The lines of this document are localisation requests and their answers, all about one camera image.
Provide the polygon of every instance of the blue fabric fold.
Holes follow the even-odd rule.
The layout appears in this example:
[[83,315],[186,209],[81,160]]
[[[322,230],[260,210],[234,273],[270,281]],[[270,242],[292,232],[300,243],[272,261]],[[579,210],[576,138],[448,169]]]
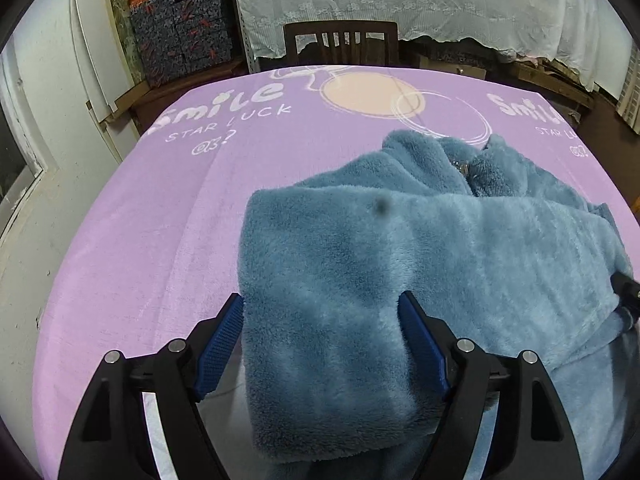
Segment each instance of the blue fabric fold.
[[[488,352],[535,350],[580,451],[615,447],[621,399],[637,388],[614,399],[613,378],[626,380],[638,361],[629,345],[617,366],[610,358],[632,323],[616,311],[616,270],[631,275],[608,208],[498,136],[478,152],[394,132],[382,150],[340,170],[258,191],[238,261],[254,445],[287,463],[273,478],[335,479],[351,467],[360,473],[345,478],[387,478],[403,467],[410,478],[410,457],[442,412],[413,380],[398,323],[398,296],[412,290],[428,315]],[[591,381],[589,399],[571,386],[578,379]],[[607,409],[588,430],[599,402]],[[482,429],[469,478],[480,476],[491,430]],[[601,455],[590,471],[609,459]]]

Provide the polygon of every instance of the blue gripper pad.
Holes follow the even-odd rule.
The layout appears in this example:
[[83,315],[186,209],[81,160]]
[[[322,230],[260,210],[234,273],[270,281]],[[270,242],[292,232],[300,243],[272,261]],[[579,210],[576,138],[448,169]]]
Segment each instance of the blue gripper pad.
[[231,352],[242,332],[244,300],[238,296],[198,359],[198,379],[193,388],[198,400],[213,392],[220,382]]
[[446,376],[445,357],[404,293],[398,300],[398,319],[417,365],[420,384],[444,398],[451,388]]

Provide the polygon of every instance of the silver screw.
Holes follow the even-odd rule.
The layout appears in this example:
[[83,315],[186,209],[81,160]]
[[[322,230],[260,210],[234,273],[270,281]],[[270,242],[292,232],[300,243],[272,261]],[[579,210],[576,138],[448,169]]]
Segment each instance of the silver screw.
[[104,356],[104,362],[113,364],[120,358],[120,352],[117,350],[111,350],[111,352],[107,352]]
[[532,352],[531,350],[525,350],[522,353],[522,358],[529,363],[530,365],[532,365],[533,363],[537,362],[538,360],[538,355],[535,352]]
[[476,345],[474,345],[474,342],[469,339],[461,339],[460,341],[458,341],[457,346],[463,352],[471,352],[476,347]]
[[182,352],[187,348],[187,343],[184,339],[174,339],[169,343],[169,352]]

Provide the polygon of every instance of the wooden floor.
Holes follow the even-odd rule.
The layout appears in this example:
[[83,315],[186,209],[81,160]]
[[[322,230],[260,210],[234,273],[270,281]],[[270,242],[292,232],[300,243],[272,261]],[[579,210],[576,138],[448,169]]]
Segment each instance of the wooden floor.
[[640,198],[640,136],[600,94],[596,94],[595,108],[582,119],[577,133],[629,206],[633,206]]

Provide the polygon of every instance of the table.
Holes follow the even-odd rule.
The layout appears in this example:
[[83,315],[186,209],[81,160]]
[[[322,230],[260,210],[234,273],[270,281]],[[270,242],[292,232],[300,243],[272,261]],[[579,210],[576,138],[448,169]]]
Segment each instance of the table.
[[238,289],[246,202],[380,149],[399,128],[483,146],[492,133],[606,202],[632,263],[640,226],[594,156],[540,95],[424,70],[296,67],[194,89],[142,137],[95,201],[42,319],[34,431],[57,476],[78,403],[103,354],[156,352]]

